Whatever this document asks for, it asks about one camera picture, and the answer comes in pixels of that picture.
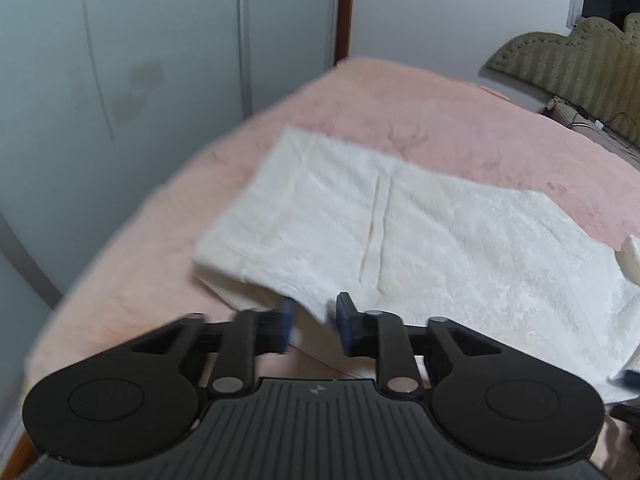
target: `pink mattress cover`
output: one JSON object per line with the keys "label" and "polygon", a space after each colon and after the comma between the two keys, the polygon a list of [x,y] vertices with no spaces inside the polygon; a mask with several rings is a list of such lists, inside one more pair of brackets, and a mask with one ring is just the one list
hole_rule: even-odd
{"label": "pink mattress cover", "polygon": [[[229,307],[194,279],[190,256],[286,125],[429,170],[543,191],[591,237],[615,249],[628,234],[640,235],[640,174],[617,156],[489,89],[353,59],[213,142],[143,203],[50,318],[27,360],[27,386],[181,314],[230,317]],[[340,376],[295,349],[261,357],[258,373]],[[624,431],[612,428],[618,437]],[[621,460],[603,449],[600,465]]]}

